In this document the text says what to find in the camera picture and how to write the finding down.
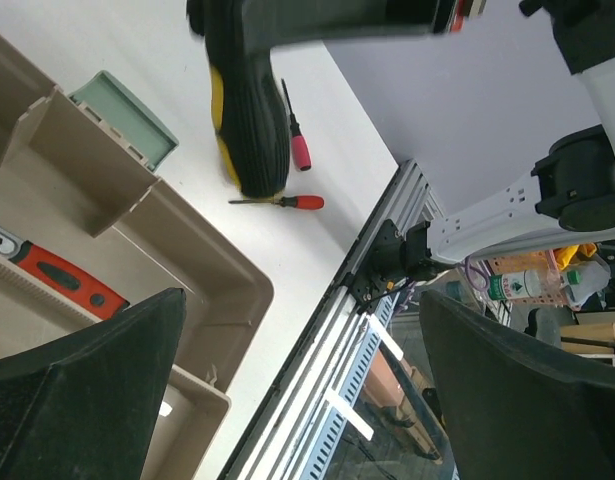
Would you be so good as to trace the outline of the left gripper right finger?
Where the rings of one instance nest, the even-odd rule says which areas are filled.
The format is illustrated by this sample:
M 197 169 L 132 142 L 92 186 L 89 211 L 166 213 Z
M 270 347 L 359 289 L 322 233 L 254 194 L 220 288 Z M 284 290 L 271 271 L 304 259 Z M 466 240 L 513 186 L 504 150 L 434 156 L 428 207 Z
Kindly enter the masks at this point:
M 615 479 L 615 367 L 439 292 L 420 324 L 462 479 Z

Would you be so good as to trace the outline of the red handled adjustable wrench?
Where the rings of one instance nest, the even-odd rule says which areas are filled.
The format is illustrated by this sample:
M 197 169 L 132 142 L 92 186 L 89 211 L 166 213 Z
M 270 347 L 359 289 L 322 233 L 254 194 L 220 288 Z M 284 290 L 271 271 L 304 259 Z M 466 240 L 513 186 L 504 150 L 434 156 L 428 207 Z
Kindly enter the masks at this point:
M 1 226 L 0 255 L 101 320 L 130 306 L 128 300 L 80 267 Z

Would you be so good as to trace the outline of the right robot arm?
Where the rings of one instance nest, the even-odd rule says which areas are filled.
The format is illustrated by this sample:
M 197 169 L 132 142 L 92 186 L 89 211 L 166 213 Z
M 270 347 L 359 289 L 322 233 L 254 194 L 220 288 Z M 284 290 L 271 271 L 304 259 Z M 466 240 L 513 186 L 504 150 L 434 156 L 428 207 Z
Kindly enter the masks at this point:
M 458 214 L 412 227 L 376 247 L 371 272 L 385 280 L 430 280 L 470 255 L 498 255 L 543 229 L 597 241 L 615 228 L 615 1 L 523 1 L 525 16 L 549 15 L 570 73 L 585 86 L 600 124 L 555 143 L 533 170 Z M 473 1 L 190 1 L 191 32 L 204 42 L 211 119 L 225 167 L 250 201 L 278 200 L 291 146 L 271 52 L 325 39 L 437 36 L 480 15 Z

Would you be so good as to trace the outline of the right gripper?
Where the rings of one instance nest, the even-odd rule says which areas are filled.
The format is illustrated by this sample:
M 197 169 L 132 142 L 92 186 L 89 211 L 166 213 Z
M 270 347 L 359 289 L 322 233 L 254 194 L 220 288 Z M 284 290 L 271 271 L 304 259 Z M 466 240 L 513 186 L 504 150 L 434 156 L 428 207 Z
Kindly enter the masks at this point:
M 191 30 L 238 50 L 269 50 L 315 40 L 459 32 L 486 0 L 188 1 Z

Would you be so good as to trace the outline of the red handled screwdriver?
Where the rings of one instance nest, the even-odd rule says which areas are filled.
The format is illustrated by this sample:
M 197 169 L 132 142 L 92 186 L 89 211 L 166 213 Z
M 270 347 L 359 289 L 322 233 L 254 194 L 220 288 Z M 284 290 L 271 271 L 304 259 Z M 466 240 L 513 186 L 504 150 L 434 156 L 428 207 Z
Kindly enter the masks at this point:
M 316 211 L 325 206 L 325 200 L 316 195 L 298 195 L 298 196 L 283 196 L 272 199 L 240 199 L 229 200 L 229 204 L 232 205 L 246 205 L 246 204 L 269 204 L 282 208 L 293 208 L 298 210 Z

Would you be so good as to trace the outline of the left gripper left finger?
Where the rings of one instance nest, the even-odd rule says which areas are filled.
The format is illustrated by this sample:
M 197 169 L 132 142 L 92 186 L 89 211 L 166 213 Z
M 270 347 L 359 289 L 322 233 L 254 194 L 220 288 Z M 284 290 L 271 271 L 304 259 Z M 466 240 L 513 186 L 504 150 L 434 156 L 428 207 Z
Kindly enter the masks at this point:
M 0 359 L 0 479 L 139 478 L 185 318 L 169 288 Z

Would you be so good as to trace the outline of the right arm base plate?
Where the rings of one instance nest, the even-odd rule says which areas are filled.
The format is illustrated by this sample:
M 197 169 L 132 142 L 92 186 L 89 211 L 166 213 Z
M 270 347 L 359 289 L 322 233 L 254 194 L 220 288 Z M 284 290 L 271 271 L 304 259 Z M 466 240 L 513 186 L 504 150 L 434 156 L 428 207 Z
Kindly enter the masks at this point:
M 381 224 L 349 287 L 357 314 L 373 312 L 381 299 L 413 282 L 412 235 L 412 229 L 402 233 L 392 220 Z

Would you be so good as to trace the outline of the translucent brown toolbox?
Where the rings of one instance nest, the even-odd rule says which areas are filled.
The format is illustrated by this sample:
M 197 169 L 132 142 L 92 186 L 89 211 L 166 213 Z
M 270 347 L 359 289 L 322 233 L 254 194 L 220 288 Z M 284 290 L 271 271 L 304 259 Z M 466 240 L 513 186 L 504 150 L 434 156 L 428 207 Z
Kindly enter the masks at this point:
M 271 281 L 139 152 L 0 35 L 0 226 L 131 304 L 183 289 L 187 315 L 142 475 L 195 479 Z

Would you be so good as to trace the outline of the black yellow screwdriver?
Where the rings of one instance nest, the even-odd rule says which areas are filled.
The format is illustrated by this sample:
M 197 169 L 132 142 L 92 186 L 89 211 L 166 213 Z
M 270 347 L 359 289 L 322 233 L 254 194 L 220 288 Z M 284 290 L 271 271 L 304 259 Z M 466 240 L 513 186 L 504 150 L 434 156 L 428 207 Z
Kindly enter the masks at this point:
M 290 134 L 267 52 L 209 45 L 211 119 L 228 174 L 241 194 L 266 200 L 286 187 Z

